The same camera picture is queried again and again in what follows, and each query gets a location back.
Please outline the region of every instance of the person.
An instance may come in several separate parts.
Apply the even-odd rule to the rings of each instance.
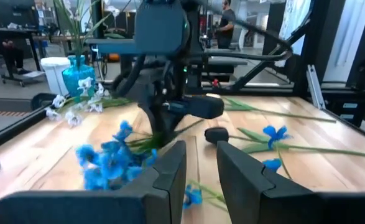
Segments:
[[[224,12],[221,17],[221,22],[219,23],[219,28],[216,32],[217,43],[219,49],[228,49],[231,45],[234,25],[227,18],[235,19],[236,16],[231,9],[231,0],[223,0],[222,4]]]
[[[0,54],[3,53],[4,59],[13,68],[16,69],[18,75],[29,73],[23,68],[24,53],[23,50],[15,47],[14,43],[10,40],[0,40]]]

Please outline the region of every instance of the blue vase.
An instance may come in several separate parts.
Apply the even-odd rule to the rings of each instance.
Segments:
[[[70,61],[70,68],[62,72],[62,77],[69,95],[71,97],[80,96],[83,93],[83,90],[78,89],[78,81],[88,77],[93,79],[91,88],[88,90],[88,94],[92,95],[95,92],[95,69],[85,64],[84,55],[81,55],[80,57],[80,68],[77,68],[75,55],[69,56],[68,59]]]

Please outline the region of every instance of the white curtain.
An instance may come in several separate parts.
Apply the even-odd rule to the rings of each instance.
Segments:
[[[311,0],[287,0],[286,8],[283,16],[282,27],[280,28],[280,37],[282,39],[288,39],[291,33],[299,27],[303,22],[305,16],[309,11]],[[301,37],[296,43],[293,44],[293,53],[301,54],[304,37]],[[285,60],[275,62],[278,67],[285,65]]]

